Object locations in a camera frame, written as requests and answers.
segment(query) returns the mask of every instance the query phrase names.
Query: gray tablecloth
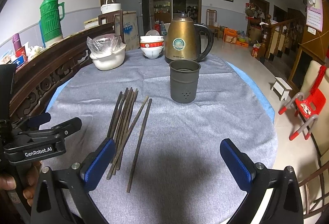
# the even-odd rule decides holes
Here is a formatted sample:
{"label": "gray tablecloth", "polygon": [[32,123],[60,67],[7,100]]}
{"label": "gray tablecloth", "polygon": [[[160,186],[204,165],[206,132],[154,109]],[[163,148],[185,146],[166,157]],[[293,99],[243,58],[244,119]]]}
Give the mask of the gray tablecloth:
{"label": "gray tablecloth", "polygon": [[[164,57],[146,59],[141,51],[111,71],[91,64],[81,69],[50,109],[49,128],[80,117],[81,130],[66,139],[67,153],[45,160],[53,170],[81,162],[106,137],[120,91],[139,89],[133,117],[146,95],[152,97],[131,193],[126,193],[141,115],[128,141],[122,166],[106,181],[107,168],[90,196],[109,223],[220,223],[239,206],[245,192],[234,181],[219,153],[230,138],[254,162],[271,168],[277,137],[269,116],[251,88],[218,57],[201,63],[196,99],[179,104],[170,98],[169,66]],[[78,214],[70,195],[71,210]]]}

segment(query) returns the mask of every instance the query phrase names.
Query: finger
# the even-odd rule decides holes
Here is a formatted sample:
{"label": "finger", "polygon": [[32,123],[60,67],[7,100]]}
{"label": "finger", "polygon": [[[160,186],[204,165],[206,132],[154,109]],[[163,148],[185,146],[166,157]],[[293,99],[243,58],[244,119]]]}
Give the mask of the finger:
{"label": "finger", "polygon": [[32,206],[32,204],[33,204],[33,199],[28,199],[28,200],[27,200],[27,203],[29,204],[29,206]]}
{"label": "finger", "polygon": [[35,161],[35,162],[32,163],[32,165],[34,165],[39,170],[39,168],[41,166],[41,162],[40,161]]}
{"label": "finger", "polygon": [[16,182],[14,178],[8,174],[0,175],[0,190],[13,190],[16,188]]}
{"label": "finger", "polygon": [[27,172],[27,181],[30,186],[37,184],[39,178],[39,172],[35,166],[32,166],[31,169]]}
{"label": "finger", "polygon": [[25,199],[27,200],[33,199],[35,190],[36,190],[36,185],[27,186],[23,191],[23,196],[25,197]]}

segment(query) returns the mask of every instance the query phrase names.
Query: kettle label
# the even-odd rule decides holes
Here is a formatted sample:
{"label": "kettle label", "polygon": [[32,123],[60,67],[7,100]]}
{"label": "kettle label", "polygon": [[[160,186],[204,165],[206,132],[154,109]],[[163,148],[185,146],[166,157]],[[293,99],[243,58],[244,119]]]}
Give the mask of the kettle label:
{"label": "kettle label", "polygon": [[176,50],[183,50],[185,48],[185,41],[182,38],[176,38],[172,42],[172,46]]}

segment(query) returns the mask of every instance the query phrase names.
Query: chopstick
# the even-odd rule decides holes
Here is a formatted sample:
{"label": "chopstick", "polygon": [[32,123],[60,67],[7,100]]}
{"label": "chopstick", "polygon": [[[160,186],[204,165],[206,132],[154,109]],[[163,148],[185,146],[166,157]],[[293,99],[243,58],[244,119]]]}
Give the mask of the chopstick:
{"label": "chopstick", "polygon": [[122,98],[122,91],[120,92],[119,96],[118,96],[118,99],[116,101],[116,106],[114,107],[114,111],[113,111],[113,114],[112,114],[112,118],[111,118],[111,122],[110,122],[110,126],[109,126],[109,129],[107,131],[107,137],[109,138],[110,137],[110,134],[111,134],[111,131],[112,131],[112,127],[113,127],[113,123],[114,123],[114,119],[116,117],[116,112],[118,111],[118,107],[119,107],[119,103],[121,101],[121,98]]}
{"label": "chopstick", "polygon": [[[124,118],[123,118],[122,130],[120,132],[118,146],[120,146],[122,144],[123,135],[124,135],[125,132],[127,132],[126,126],[129,125],[128,118],[129,118],[129,113],[130,113],[130,109],[131,109],[131,106],[132,106],[133,101],[134,101],[134,92],[131,93],[131,96],[130,96],[129,101],[128,101],[128,99],[126,101],[126,103],[128,103],[128,106],[127,106],[127,109],[125,111],[125,115],[124,115]],[[122,154],[123,154],[123,152],[121,153],[121,155],[120,155],[120,157],[118,159],[118,162],[116,164],[116,169],[117,170],[120,170],[120,167],[119,166],[121,165]]]}
{"label": "chopstick", "polygon": [[[129,108],[129,114],[128,114],[128,118],[127,118],[127,121],[126,121],[126,126],[124,128],[124,132],[122,133],[122,136],[123,136],[123,134],[127,133],[127,131],[128,131],[128,127],[129,127],[129,124],[130,124],[131,115],[132,115],[133,109],[134,109],[134,104],[135,104],[136,99],[137,99],[137,94],[138,94],[138,89],[136,88],[135,93],[134,93],[134,97],[133,97],[133,100],[132,100],[132,103],[131,103],[130,108]],[[120,170],[120,168],[121,168],[123,151],[124,151],[124,148],[122,149],[122,153],[121,153],[121,155],[120,155],[120,157],[118,159],[118,163],[117,163],[117,166],[116,166],[116,169],[117,170]]]}
{"label": "chopstick", "polygon": [[126,99],[127,92],[128,92],[128,88],[126,88],[126,91],[123,94],[122,100],[120,101],[119,109],[116,111],[116,116],[115,116],[115,119],[113,121],[113,126],[111,127],[111,132],[110,132],[110,136],[109,136],[109,138],[111,138],[111,139],[113,139],[114,133],[116,131],[116,128],[117,128],[116,126],[117,126],[118,121],[119,121],[119,116],[121,114],[122,105],[123,105],[124,100]]}
{"label": "chopstick", "polygon": [[143,123],[142,123],[142,127],[140,129],[140,133],[139,133],[138,143],[137,143],[137,147],[136,147],[136,151],[135,151],[133,165],[131,166],[131,171],[130,171],[130,176],[129,176],[129,182],[128,182],[128,186],[127,186],[127,192],[128,193],[130,193],[131,184],[133,182],[133,177],[134,177],[134,172],[135,172],[135,168],[136,168],[138,153],[139,153],[140,145],[142,143],[142,139],[143,139],[143,135],[144,135],[145,127],[146,127],[146,122],[147,122],[148,114],[149,114],[150,108],[151,108],[151,103],[152,103],[152,99],[150,98],[150,100],[148,102],[148,105],[147,105],[147,108],[146,108],[146,112],[145,112],[144,120],[143,120]]}
{"label": "chopstick", "polygon": [[114,170],[115,170],[115,168],[116,168],[116,162],[118,161],[118,158],[119,158],[120,154],[122,153],[123,148],[126,146],[127,141],[128,141],[128,139],[129,139],[129,137],[130,137],[130,134],[133,132],[133,128],[135,127],[135,125],[136,125],[136,123],[137,123],[137,121],[138,121],[138,118],[139,118],[140,114],[142,113],[142,110],[143,110],[143,108],[144,108],[144,106],[145,106],[145,104],[146,104],[148,98],[149,98],[149,96],[146,96],[145,100],[144,100],[143,103],[142,103],[142,106],[140,107],[139,111],[137,112],[137,114],[136,114],[136,116],[135,116],[135,118],[134,118],[134,120],[133,120],[131,126],[129,127],[129,129],[128,129],[128,131],[127,131],[127,133],[124,134],[124,136],[123,136],[123,143],[122,143],[122,144],[119,146],[119,148],[117,149],[116,156],[115,156],[114,159],[113,159],[113,162],[112,162],[112,165],[111,165],[110,171],[109,171],[109,173],[108,173],[107,176],[106,176],[106,179],[107,179],[107,180],[111,179],[111,177],[112,177],[112,173],[114,172]]}
{"label": "chopstick", "polygon": [[133,92],[133,88],[131,87],[130,90],[128,91],[126,101],[124,103],[122,112],[120,114],[120,118],[119,118],[119,122],[118,122],[118,127],[116,128],[116,135],[115,135],[116,149],[118,149],[118,147],[120,145],[121,132],[123,132],[124,131],[124,128],[125,128],[125,126],[124,126],[124,120],[125,119],[124,118],[125,118],[125,115],[126,115],[128,104],[129,104],[130,99],[131,99],[132,92]]}

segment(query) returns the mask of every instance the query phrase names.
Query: metal cup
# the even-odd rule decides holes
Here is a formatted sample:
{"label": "metal cup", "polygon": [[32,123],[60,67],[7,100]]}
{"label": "metal cup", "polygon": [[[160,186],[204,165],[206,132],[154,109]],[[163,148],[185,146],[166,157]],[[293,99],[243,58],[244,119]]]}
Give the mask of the metal cup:
{"label": "metal cup", "polygon": [[200,64],[187,60],[171,61],[170,67],[170,95],[179,103],[189,103],[195,99],[198,87]]}

